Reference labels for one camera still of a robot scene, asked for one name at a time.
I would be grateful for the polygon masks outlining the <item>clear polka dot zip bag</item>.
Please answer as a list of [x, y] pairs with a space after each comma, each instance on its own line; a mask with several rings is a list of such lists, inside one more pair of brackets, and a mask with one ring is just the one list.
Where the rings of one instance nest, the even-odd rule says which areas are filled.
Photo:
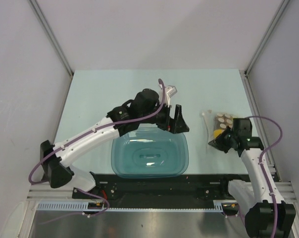
[[207, 132], [207, 144], [214, 139], [213, 131], [216, 129], [225, 130], [227, 127], [232, 128], [233, 119], [237, 118], [235, 114], [227, 112], [216, 112], [213, 110], [207, 110], [202, 112], [202, 118], [204, 120]]

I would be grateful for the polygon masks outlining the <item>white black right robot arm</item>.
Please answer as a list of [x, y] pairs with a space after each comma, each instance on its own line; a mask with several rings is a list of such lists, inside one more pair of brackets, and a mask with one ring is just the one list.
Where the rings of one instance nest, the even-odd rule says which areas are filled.
[[250, 119], [233, 118], [232, 124], [208, 144], [224, 153], [235, 150], [247, 169], [251, 188], [235, 179], [221, 184], [219, 192], [223, 198], [237, 201], [248, 236], [287, 238], [296, 209], [279, 192], [264, 157], [267, 149], [259, 137], [252, 135]]

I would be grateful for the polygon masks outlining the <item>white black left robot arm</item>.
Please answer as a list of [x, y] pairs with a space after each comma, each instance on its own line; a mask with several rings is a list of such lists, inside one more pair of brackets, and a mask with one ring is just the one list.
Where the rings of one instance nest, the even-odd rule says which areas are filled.
[[41, 165], [50, 187], [69, 185], [82, 190], [89, 198], [95, 198], [100, 194], [100, 185], [94, 174], [72, 166], [79, 157], [105, 142], [137, 130], [142, 124], [154, 124], [172, 134], [189, 132], [181, 105], [176, 105], [174, 117], [170, 116], [170, 99], [176, 92], [174, 86], [162, 86], [160, 93], [144, 89], [78, 135], [55, 144], [44, 141], [41, 144]]

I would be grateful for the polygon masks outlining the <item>yellow fake lemon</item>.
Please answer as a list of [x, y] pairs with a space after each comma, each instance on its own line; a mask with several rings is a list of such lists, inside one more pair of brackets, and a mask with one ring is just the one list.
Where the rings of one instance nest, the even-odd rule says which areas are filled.
[[223, 129], [216, 129], [213, 131], [214, 139], [217, 138], [224, 130]]

